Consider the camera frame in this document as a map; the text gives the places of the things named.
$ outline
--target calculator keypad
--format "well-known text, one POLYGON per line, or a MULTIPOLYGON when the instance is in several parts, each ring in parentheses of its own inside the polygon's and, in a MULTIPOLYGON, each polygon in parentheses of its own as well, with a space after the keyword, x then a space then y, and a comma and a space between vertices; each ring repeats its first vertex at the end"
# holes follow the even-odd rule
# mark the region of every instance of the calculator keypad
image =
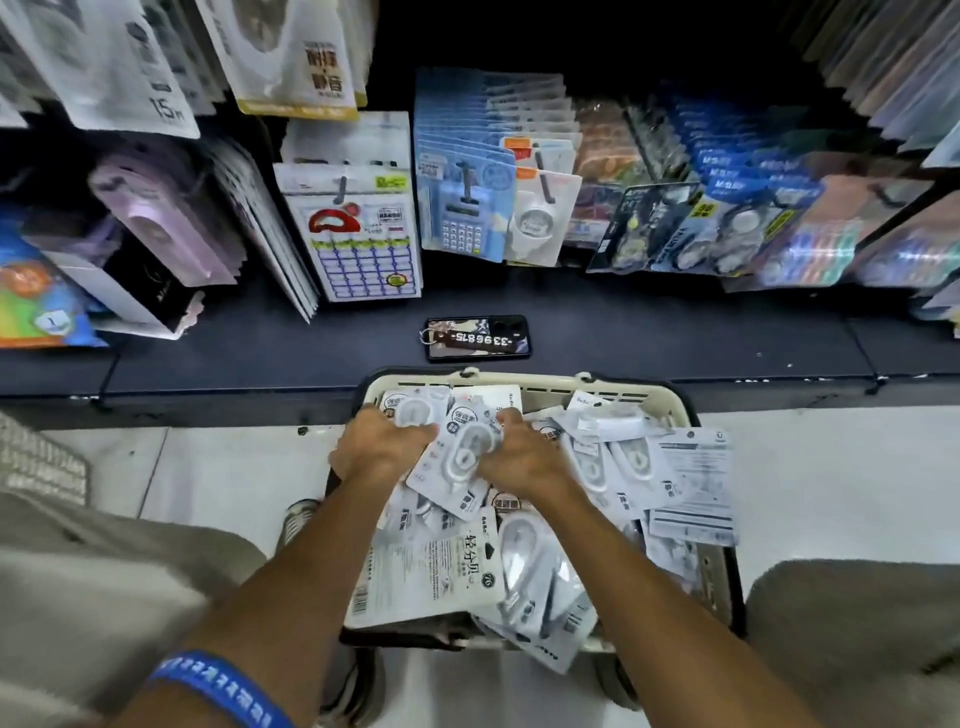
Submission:
POLYGON ((444 220, 441 246, 452 253, 480 255, 483 249, 483 227, 444 220))

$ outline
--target smartphone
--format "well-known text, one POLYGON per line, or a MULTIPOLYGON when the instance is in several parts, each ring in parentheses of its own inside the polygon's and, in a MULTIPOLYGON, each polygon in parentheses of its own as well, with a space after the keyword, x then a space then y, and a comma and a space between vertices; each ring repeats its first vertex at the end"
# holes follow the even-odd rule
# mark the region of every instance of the smartphone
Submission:
POLYGON ((427 319, 421 340, 429 361, 513 358, 532 350, 523 316, 427 319))

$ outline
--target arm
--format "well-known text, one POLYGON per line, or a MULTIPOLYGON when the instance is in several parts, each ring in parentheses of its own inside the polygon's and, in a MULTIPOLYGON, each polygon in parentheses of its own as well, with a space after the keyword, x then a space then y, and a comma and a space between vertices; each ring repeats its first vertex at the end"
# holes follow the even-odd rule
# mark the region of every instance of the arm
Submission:
MULTIPOLYGON (((294 541, 208 614, 181 647, 233 663, 298 726, 313 725, 327 663, 396 482, 436 430, 396 427, 375 408, 348 426, 330 466, 342 485, 294 541)), ((112 728, 235 728, 226 713, 179 683, 149 683, 112 728)))
POLYGON ((593 507, 563 454, 500 413, 503 447, 481 461, 496 488, 526 498, 550 523, 655 728, 819 728, 751 651, 637 553, 593 507))

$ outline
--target hand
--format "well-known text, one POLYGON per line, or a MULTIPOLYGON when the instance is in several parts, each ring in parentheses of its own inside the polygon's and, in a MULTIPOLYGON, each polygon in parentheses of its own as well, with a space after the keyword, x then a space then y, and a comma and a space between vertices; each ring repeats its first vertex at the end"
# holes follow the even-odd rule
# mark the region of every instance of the hand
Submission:
POLYGON ((368 404, 350 421, 330 453, 330 467, 341 480, 375 473, 378 479, 393 485, 417 464, 436 437, 436 425, 397 427, 368 404))
POLYGON ((477 474, 499 491, 534 505, 556 493, 582 493, 566 465, 564 454, 550 440, 523 422, 510 407, 497 413, 503 424, 503 445, 480 458, 477 474))

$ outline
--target purple package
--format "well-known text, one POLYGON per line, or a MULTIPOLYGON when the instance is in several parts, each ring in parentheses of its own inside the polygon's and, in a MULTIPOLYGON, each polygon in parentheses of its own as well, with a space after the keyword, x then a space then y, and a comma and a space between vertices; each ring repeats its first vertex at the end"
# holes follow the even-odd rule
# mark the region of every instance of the purple package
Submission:
POLYGON ((183 285, 235 283, 247 257, 240 237, 202 184, 184 190, 162 167, 146 155, 109 155, 90 188, 183 285))

